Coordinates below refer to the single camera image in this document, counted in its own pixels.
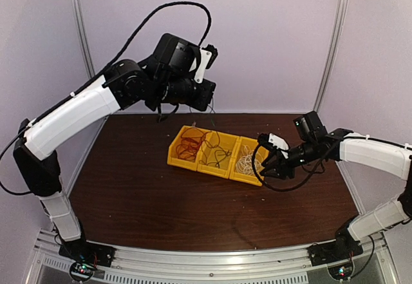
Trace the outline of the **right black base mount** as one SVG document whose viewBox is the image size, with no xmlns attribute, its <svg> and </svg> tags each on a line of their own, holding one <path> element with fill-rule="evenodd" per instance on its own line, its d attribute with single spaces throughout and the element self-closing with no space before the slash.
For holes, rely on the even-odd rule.
<svg viewBox="0 0 412 284">
<path fill-rule="evenodd" d="M 313 243 L 307 251 L 312 266 L 326 266 L 329 275 L 337 281 L 351 279 L 355 274 L 353 259 L 364 252 L 360 243 L 347 245 L 341 240 Z"/>
</svg>

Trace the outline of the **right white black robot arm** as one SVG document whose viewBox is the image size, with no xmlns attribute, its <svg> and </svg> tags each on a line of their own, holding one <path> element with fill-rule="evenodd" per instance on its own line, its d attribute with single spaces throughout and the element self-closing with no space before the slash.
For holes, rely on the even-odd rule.
<svg viewBox="0 0 412 284">
<path fill-rule="evenodd" d="M 302 140 L 296 147 L 289 147 L 283 138 L 272 133 L 262 133 L 257 138 L 257 147 L 268 151 L 262 170 L 254 171 L 265 187 L 279 193 L 287 192 L 286 188 L 270 185 L 265 178 L 293 179 L 297 167 L 313 162 L 315 165 L 306 178 L 290 188 L 295 191 L 307 183 L 327 160 L 361 164 L 406 181 L 398 197 L 355 217 L 337 231 L 335 241 L 330 245 L 330 254 L 334 258 L 345 258 L 363 238 L 411 219 L 411 146 L 361 135 L 349 129 L 338 128 L 329 132 L 316 111 L 297 117 L 294 125 Z"/>
</svg>

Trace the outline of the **left aluminium frame post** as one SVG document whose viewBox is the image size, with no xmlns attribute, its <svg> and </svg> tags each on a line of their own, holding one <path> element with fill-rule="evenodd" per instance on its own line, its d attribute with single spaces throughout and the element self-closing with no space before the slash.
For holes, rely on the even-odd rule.
<svg viewBox="0 0 412 284">
<path fill-rule="evenodd" d="M 82 54 L 82 58 L 86 68 L 86 73 L 88 75 L 88 81 L 78 89 L 78 92 L 80 93 L 81 91 L 86 90 L 95 80 L 95 69 L 91 58 L 91 52 L 89 48 L 86 27 L 84 24 L 84 18 L 82 13 L 81 1 L 71 0 L 71 5 L 73 8 L 75 24 L 77 27 L 77 34 L 80 42 L 80 52 Z"/>
</svg>

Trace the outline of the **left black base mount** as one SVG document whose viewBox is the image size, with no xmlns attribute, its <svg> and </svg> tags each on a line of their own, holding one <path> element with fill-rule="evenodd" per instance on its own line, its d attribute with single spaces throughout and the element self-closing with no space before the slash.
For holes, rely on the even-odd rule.
<svg viewBox="0 0 412 284">
<path fill-rule="evenodd" d="M 70 277 L 77 282 L 85 282 L 93 276 L 100 276 L 100 267 L 110 267 L 115 255 L 115 248 L 108 245 L 86 242 L 85 247 L 69 246 L 62 243 L 59 255 L 73 260 L 69 267 Z"/>
</svg>

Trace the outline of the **aluminium frame post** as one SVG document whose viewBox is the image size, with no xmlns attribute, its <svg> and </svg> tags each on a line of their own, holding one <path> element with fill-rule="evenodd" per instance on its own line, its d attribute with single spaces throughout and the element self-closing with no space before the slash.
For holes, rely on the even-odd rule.
<svg viewBox="0 0 412 284">
<path fill-rule="evenodd" d="M 339 47 L 339 41 L 341 38 L 342 30 L 344 28 L 344 23 L 346 20 L 348 3 L 349 3 L 349 0 L 337 0 L 337 7 L 335 11 L 335 18 L 334 18 L 328 53 L 326 55 L 326 62 L 324 65 L 321 82 L 320 82 L 319 89 L 318 89 L 317 96 L 316 96 L 315 103 L 314 103 L 314 111 L 316 112 L 320 111 L 324 97 L 326 95 L 328 83 L 332 75 L 333 65 L 334 65 L 334 62 L 337 56 L 338 47 Z"/>
<path fill-rule="evenodd" d="M 82 58 L 86 68 L 86 73 L 88 75 L 88 81 L 78 89 L 78 92 L 80 93 L 81 91 L 86 90 L 95 80 L 95 69 L 91 58 L 91 52 L 89 48 L 86 27 L 84 24 L 84 18 L 82 13 L 81 1 L 71 0 L 71 5 L 73 8 L 75 24 L 77 27 L 77 34 L 80 42 L 80 52 L 82 54 Z"/>
</svg>

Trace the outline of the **aluminium front rail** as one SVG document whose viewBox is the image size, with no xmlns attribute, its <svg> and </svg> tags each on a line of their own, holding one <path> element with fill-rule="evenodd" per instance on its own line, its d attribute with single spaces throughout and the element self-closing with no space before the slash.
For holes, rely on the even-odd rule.
<svg viewBox="0 0 412 284">
<path fill-rule="evenodd" d="M 114 246 L 110 267 L 98 267 L 86 283 L 342 283 L 341 266 L 354 268 L 347 283 L 398 283 L 382 234 L 364 240 L 363 254 L 314 265 L 308 245 L 245 251 L 159 251 Z"/>
</svg>

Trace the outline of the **right aluminium frame post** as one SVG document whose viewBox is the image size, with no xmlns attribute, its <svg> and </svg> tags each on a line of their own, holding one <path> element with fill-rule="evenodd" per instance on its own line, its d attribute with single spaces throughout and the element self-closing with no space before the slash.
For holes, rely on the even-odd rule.
<svg viewBox="0 0 412 284">
<path fill-rule="evenodd" d="M 333 65 L 334 65 L 334 62 L 337 56 L 338 47 L 339 47 L 339 41 L 341 38 L 342 30 L 344 28 L 344 23 L 346 20 L 348 3 L 349 3 L 349 0 L 337 0 L 337 7 L 335 11 L 335 18 L 334 18 L 328 53 L 326 55 L 326 62 L 324 65 L 321 82 L 320 82 L 319 89 L 318 89 L 317 96 L 316 96 L 315 103 L 314 103 L 314 111 L 316 112 L 320 111 L 324 97 L 326 95 L 328 83 L 332 75 Z"/>
</svg>

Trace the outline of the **yellow bin middle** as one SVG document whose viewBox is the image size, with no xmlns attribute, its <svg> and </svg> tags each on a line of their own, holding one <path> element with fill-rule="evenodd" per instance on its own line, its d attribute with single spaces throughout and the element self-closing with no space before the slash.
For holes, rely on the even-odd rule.
<svg viewBox="0 0 412 284">
<path fill-rule="evenodd" d="M 210 131 L 198 151 L 197 172 L 228 179 L 239 136 Z"/>
</svg>

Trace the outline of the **yellow bin near end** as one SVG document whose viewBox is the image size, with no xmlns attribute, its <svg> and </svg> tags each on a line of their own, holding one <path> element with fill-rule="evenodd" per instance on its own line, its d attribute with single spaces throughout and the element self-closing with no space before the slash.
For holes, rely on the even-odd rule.
<svg viewBox="0 0 412 284">
<path fill-rule="evenodd" d="M 234 151 L 234 161 L 229 179 L 261 187 L 262 183 L 255 176 L 252 168 L 252 155 L 258 146 L 256 139 L 240 137 Z"/>
</svg>

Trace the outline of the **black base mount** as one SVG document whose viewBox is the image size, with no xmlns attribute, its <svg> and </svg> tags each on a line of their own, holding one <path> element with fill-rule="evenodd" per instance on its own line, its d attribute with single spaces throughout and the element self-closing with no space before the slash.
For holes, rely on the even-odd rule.
<svg viewBox="0 0 412 284">
<path fill-rule="evenodd" d="M 86 242 L 85 247 L 69 246 L 62 243 L 59 255 L 73 260 L 69 267 L 70 277 L 77 282 L 85 282 L 93 276 L 100 276 L 100 267 L 110 267 L 115 255 L 115 248 L 108 245 Z"/>
<path fill-rule="evenodd" d="M 347 245 L 341 240 L 313 243 L 307 251 L 312 266 L 326 266 L 329 275 L 337 281 L 351 279 L 355 274 L 353 259 L 364 252 L 360 243 Z"/>
</svg>

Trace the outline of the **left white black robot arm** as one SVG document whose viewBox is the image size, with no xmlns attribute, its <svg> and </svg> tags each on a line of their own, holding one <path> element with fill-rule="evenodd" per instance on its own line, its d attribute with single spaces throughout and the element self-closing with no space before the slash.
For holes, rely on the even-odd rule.
<svg viewBox="0 0 412 284">
<path fill-rule="evenodd" d="M 79 261 L 88 260 L 93 248 L 62 188 L 57 148 L 95 121 L 140 101 L 155 112 L 161 112 L 163 104 L 205 111 L 216 88 L 205 72 L 217 56 L 213 45 L 201 47 L 166 33 L 148 58 L 116 60 L 57 108 L 21 124 L 14 160 L 55 224 L 62 245 Z"/>
</svg>

